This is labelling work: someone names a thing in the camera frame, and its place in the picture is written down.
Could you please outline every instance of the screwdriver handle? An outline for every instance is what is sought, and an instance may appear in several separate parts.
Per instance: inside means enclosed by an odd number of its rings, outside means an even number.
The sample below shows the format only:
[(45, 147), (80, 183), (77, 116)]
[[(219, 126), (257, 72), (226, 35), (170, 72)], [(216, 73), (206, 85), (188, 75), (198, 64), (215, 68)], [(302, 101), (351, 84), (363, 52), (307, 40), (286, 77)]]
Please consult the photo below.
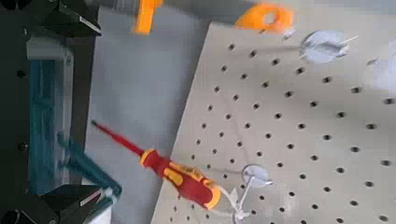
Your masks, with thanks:
[(140, 163), (151, 168), (157, 176), (169, 180), (183, 198), (207, 210), (215, 207), (220, 200), (221, 191), (195, 167), (174, 163), (161, 157), (154, 149), (146, 150)]

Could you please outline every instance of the orange clamp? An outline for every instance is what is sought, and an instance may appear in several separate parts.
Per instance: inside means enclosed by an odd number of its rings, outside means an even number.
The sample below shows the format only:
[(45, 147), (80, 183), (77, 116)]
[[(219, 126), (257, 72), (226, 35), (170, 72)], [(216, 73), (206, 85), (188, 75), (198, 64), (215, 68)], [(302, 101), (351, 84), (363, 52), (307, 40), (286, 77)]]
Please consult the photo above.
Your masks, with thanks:
[[(266, 14), (274, 14), (274, 21), (265, 23)], [(246, 11), (235, 25), (251, 30), (285, 34), (293, 25), (293, 12), (274, 4), (258, 4)]]
[(162, 4), (163, 0), (140, 0), (136, 27), (131, 32), (139, 35), (149, 35), (155, 8)]

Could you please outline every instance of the screwdriver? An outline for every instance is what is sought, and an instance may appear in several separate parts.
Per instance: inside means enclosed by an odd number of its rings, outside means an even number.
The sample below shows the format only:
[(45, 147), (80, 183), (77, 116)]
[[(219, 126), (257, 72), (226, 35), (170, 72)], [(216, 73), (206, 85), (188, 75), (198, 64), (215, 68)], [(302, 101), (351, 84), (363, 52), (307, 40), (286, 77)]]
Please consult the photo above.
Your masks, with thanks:
[(152, 169), (158, 177), (164, 177), (170, 181), (183, 198), (196, 202), (207, 210), (218, 204), (221, 191), (213, 180), (206, 178), (196, 167), (170, 161), (169, 158), (160, 156), (155, 149), (143, 150), (95, 120), (92, 120), (92, 125), (139, 156), (143, 167)]

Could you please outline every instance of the pegboard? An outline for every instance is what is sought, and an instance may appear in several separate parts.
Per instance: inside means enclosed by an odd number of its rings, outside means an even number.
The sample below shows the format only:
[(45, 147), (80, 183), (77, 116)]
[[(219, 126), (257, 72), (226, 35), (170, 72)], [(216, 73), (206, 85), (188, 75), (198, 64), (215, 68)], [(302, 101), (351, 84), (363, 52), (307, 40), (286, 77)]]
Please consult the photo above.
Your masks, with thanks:
[[(275, 184), (248, 193), (244, 223), (395, 223), (396, 89), (372, 85), (381, 77), (368, 66), (396, 36), (396, 16), (279, 3), (296, 12), (289, 40), (210, 26), (171, 159), (239, 194), (244, 166), (267, 169)], [(304, 37), (324, 29), (359, 38), (344, 58), (300, 60)], [(164, 182), (151, 223), (232, 221)]]

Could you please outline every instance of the blue plastic part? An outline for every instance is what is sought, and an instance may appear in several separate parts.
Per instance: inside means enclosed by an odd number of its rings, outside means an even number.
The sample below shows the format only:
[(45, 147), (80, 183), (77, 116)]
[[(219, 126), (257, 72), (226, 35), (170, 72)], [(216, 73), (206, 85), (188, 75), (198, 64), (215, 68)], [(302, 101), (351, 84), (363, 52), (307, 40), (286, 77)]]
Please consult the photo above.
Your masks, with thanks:
[[(80, 173), (102, 189), (111, 188), (117, 200), (120, 198), (122, 193), (121, 185), (105, 173), (93, 160), (87, 157), (77, 143), (70, 139), (65, 139), (62, 133), (58, 133), (58, 143), (70, 156), (70, 161), (65, 164), (66, 168), (70, 171)], [(90, 212), (87, 220), (100, 215), (112, 204), (113, 201), (111, 199), (104, 198), (96, 205), (96, 208)]]
[(30, 63), (30, 191), (41, 195), (55, 188), (55, 61)]

